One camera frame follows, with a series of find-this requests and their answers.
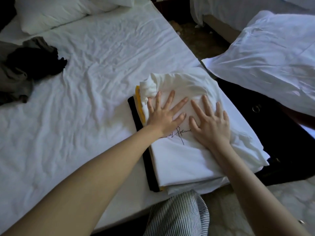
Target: mattress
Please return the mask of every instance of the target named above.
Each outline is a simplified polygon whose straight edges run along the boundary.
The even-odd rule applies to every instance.
[[[17,27],[10,23],[0,40],[29,38]],[[136,132],[127,99],[140,81],[200,65],[150,0],[40,35],[68,64],[38,83],[27,104],[0,108],[0,234],[78,167]],[[140,159],[96,229],[168,197],[149,190]]]
[[[203,24],[203,16],[213,15],[235,30],[242,31],[261,10],[273,13],[315,14],[284,0],[190,0],[194,21]]]

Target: white t-shirt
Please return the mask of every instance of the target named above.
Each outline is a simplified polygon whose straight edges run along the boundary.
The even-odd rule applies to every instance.
[[[171,107],[184,97],[188,97],[190,100],[194,99],[203,108],[201,97],[204,94],[208,96],[214,108],[216,102],[221,102],[221,90],[217,82],[202,68],[191,68],[171,74],[151,74],[147,80],[140,83],[142,110],[146,121],[149,117],[148,97],[154,97],[157,91],[161,91],[161,104],[164,104],[171,90],[176,91]],[[222,107],[229,114],[223,103]],[[187,116],[194,116],[197,123],[199,122],[189,102],[174,118],[181,112],[186,112]],[[269,155],[263,151],[263,146],[254,132],[246,130],[250,128],[248,123],[244,127],[246,121],[241,125],[233,116],[229,115],[229,118],[231,145],[234,150],[253,172],[267,166]],[[194,138],[189,128],[188,117],[170,136],[157,140],[151,148],[159,186],[199,182],[225,176],[210,151]]]

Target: left hand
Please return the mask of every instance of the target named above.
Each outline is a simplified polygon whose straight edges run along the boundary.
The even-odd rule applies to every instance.
[[[152,106],[151,98],[148,99],[149,119],[147,126],[154,127],[160,134],[160,138],[165,138],[170,135],[176,127],[178,127],[186,118],[186,113],[182,113],[175,120],[174,115],[181,110],[181,108],[187,103],[188,98],[182,99],[175,107],[169,109],[175,96],[175,91],[172,90],[164,107],[161,107],[161,92],[156,95],[155,109]]]

